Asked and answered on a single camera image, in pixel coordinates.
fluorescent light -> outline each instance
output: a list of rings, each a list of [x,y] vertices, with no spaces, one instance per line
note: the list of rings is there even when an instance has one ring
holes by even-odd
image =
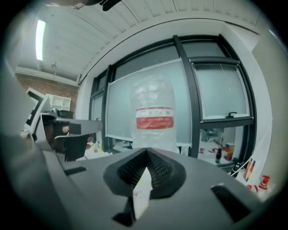
[[[36,58],[43,61],[43,37],[46,22],[38,20],[36,29]]]

